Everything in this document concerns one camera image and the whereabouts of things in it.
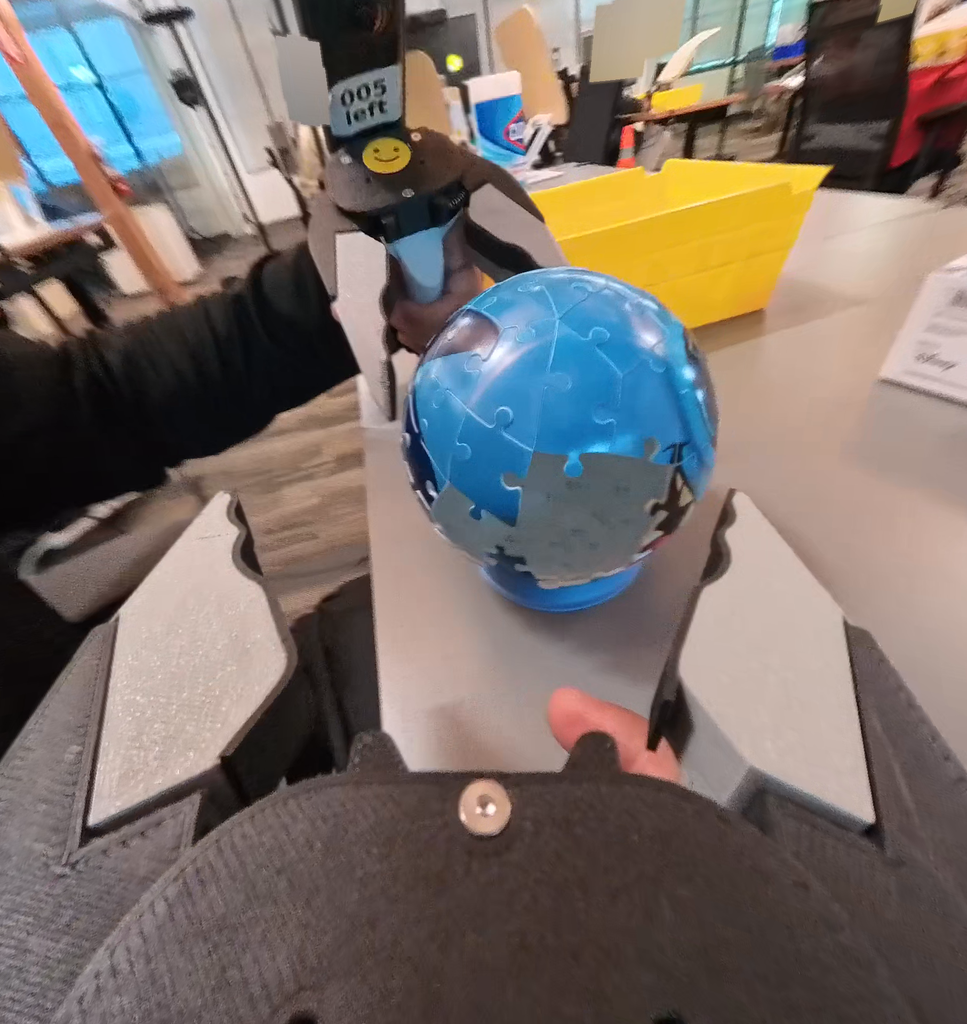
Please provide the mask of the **white yellow wipes canister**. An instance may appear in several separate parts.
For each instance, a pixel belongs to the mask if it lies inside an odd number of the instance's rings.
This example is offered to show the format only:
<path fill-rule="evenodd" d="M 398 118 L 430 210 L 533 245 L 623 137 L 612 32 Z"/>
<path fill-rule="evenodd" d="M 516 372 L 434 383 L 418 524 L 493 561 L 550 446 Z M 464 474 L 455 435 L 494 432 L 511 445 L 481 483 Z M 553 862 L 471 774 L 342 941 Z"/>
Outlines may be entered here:
<path fill-rule="evenodd" d="M 509 171 L 522 169 L 528 151 L 528 119 L 519 71 L 476 76 L 465 86 L 479 156 Z"/>

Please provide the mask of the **black chair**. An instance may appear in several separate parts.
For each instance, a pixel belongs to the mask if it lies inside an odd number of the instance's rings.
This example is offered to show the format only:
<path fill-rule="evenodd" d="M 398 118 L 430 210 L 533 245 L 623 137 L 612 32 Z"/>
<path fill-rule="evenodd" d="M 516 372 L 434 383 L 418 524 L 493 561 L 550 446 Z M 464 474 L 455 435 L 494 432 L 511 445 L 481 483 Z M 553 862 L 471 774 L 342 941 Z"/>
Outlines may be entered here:
<path fill-rule="evenodd" d="M 808 14 L 786 157 L 847 178 L 882 171 L 903 118 L 916 2 L 812 2 Z"/>

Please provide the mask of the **wooden beam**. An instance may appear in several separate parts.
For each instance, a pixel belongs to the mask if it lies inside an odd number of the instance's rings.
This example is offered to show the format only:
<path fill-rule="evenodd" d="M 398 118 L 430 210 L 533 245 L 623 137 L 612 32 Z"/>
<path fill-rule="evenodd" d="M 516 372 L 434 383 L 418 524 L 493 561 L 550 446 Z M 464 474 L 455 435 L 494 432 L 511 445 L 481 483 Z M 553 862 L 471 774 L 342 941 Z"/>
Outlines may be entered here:
<path fill-rule="evenodd" d="M 29 43 L 10 2 L 0 1 L 0 53 L 30 103 L 76 167 L 106 226 L 117 236 L 151 290 L 165 305 L 184 303 L 190 294 L 169 268 L 114 186 L 114 176 L 67 106 L 62 94 Z"/>

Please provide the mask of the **yellow plastic bin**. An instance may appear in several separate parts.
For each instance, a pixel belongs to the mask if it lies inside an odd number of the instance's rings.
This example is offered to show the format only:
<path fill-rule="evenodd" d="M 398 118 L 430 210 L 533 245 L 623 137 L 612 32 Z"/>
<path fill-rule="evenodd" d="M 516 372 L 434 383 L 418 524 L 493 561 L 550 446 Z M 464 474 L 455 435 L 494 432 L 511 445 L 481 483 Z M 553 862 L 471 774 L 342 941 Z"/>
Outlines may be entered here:
<path fill-rule="evenodd" d="M 765 310 L 828 165 L 670 159 L 534 191 L 569 264 L 650 293 L 685 326 Z"/>

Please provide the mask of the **person's right hand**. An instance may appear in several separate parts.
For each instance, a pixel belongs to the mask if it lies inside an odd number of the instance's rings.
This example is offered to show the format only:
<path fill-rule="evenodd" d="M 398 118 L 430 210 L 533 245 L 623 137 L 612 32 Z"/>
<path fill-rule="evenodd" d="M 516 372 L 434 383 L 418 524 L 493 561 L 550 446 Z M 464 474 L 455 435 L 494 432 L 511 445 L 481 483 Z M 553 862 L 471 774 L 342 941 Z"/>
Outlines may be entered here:
<path fill-rule="evenodd" d="M 665 740 L 649 749 L 645 717 L 591 694 L 570 687 L 553 692 L 547 707 L 547 721 L 554 739 L 567 754 L 579 740 L 591 733 L 609 737 L 618 751 L 621 769 L 632 775 L 661 779 L 681 786 L 684 782 L 679 761 Z"/>

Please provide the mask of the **brown background table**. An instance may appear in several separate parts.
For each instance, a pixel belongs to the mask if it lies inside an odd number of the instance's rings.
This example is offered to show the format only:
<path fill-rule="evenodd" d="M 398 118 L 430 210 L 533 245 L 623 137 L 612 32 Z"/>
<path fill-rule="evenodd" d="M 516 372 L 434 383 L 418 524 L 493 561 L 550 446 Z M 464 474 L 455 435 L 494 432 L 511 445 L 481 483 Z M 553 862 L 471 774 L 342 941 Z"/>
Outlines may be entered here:
<path fill-rule="evenodd" d="M 682 159 L 692 160 L 697 137 L 701 129 L 710 126 L 719 128 L 718 147 L 721 148 L 727 133 L 730 117 L 740 114 L 740 106 L 752 99 L 747 92 L 728 94 L 720 99 L 696 103 L 691 106 L 664 111 L 648 111 L 638 117 L 638 122 L 662 127 L 682 125 L 685 128 Z"/>

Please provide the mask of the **white blue puzzle box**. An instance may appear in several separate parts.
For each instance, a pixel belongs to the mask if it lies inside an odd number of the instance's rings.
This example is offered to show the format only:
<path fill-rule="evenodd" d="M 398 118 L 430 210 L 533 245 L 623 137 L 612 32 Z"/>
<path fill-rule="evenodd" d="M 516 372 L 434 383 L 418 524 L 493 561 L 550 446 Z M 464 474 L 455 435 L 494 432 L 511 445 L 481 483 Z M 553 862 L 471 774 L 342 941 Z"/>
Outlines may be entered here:
<path fill-rule="evenodd" d="M 925 279 L 878 378 L 967 406 L 967 254 Z"/>

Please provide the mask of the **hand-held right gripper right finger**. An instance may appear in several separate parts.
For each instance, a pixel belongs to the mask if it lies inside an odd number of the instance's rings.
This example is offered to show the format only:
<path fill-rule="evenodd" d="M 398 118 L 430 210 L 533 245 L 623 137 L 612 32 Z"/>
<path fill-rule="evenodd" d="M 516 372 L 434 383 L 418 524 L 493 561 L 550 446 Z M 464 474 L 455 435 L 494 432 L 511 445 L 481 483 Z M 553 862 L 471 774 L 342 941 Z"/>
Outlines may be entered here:
<path fill-rule="evenodd" d="M 876 812 L 847 620 L 746 494 L 728 490 L 658 679 L 647 746 L 746 811 L 771 795 L 863 833 Z"/>

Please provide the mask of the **brown board sheet holder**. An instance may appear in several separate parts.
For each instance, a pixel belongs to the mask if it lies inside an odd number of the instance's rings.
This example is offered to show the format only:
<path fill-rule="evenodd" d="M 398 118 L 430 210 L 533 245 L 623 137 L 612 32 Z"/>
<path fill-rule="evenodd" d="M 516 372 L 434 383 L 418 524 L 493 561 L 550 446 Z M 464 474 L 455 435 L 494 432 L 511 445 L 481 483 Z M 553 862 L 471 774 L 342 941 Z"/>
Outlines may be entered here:
<path fill-rule="evenodd" d="M 409 49 L 403 63 L 404 124 L 411 132 L 430 130 L 451 139 L 446 88 L 433 60 L 420 49 Z"/>
<path fill-rule="evenodd" d="M 558 18 L 545 23 L 541 7 L 541 2 L 491 2 L 494 51 L 501 70 L 519 75 L 525 120 L 547 115 L 555 128 L 566 127 L 569 100 L 555 50 L 565 55 L 571 42 L 550 34 Z"/>

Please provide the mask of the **person's left forearm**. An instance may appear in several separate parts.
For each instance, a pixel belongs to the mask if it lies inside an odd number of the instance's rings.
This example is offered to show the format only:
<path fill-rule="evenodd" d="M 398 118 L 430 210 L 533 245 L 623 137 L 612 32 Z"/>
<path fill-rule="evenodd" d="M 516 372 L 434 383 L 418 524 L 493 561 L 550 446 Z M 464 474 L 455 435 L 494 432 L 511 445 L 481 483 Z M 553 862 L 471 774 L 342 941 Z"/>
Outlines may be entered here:
<path fill-rule="evenodd" d="M 0 534 L 158 486 L 356 375 L 306 246 L 57 346 L 0 329 Z"/>

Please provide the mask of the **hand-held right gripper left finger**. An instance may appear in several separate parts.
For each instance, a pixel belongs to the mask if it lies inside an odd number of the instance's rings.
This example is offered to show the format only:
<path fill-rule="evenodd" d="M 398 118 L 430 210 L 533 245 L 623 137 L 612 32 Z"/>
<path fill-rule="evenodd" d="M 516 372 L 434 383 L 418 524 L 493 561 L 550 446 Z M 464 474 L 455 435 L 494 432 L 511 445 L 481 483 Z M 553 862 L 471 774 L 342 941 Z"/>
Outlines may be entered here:
<path fill-rule="evenodd" d="M 85 824 L 106 833 L 200 790 L 246 805 L 298 752 L 295 644 L 216 493 L 119 608 Z"/>

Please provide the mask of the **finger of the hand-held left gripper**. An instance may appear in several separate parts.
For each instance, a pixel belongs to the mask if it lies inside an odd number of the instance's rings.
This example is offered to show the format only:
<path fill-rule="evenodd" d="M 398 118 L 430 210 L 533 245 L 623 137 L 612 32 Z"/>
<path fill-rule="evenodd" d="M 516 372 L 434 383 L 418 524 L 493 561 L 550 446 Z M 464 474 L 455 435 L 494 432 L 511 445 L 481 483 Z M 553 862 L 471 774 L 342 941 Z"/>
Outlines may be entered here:
<path fill-rule="evenodd" d="M 383 422 L 396 417 L 396 386 L 389 324 L 384 310 L 388 254 L 382 243 L 360 231 L 336 234 L 337 319 L 356 358 L 362 383 Z"/>
<path fill-rule="evenodd" d="M 499 190 L 469 199 L 469 250 L 481 270 L 537 270 L 561 265 L 561 248 L 538 216 Z"/>

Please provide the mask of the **blue puzzle ball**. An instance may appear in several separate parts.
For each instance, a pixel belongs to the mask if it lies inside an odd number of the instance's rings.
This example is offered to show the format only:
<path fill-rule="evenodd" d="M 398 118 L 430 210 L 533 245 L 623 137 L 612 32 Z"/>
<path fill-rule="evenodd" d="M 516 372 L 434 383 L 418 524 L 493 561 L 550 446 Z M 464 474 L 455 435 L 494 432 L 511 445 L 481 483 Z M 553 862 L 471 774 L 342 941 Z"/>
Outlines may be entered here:
<path fill-rule="evenodd" d="M 651 294 L 575 267 L 494 284 L 415 369 L 401 447 L 434 530 L 491 587 L 572 612 L 630 587 L 716 465 L 690 331 Z"/>

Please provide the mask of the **person's left hand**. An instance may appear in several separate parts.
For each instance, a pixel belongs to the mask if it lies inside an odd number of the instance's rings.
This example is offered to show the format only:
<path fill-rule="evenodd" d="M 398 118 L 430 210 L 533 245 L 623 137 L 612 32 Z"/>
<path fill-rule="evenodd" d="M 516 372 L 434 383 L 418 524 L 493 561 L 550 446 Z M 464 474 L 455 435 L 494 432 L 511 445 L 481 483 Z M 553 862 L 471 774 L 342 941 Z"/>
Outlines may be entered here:
<path fill-rule="evenodd" d="M 466 265 L 447 274 L 439 298 L 418 303 L 407 292 L 400 263 L 390 260 L 383 296 L 387 319 L 386 350 L 390 354 L 405 350 L 421 355 L 451 316 L 481 291 L 480 270 Z"/>

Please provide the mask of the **red chair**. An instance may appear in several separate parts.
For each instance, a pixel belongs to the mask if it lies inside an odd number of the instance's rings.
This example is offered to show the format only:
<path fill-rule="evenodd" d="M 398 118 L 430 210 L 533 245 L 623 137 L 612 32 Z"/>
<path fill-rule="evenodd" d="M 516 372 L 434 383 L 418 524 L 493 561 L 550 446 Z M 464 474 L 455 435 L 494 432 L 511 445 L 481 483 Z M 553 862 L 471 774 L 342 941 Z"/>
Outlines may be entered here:
<path fill-rule="evenodd" d="M 903 117 L 889 161 L 895 170 L 916 159 L 924 145 L 925 130 L 918 123 L 937 109 L 967 102 L 967 56 L 944 65 L 911 70 Z"/>

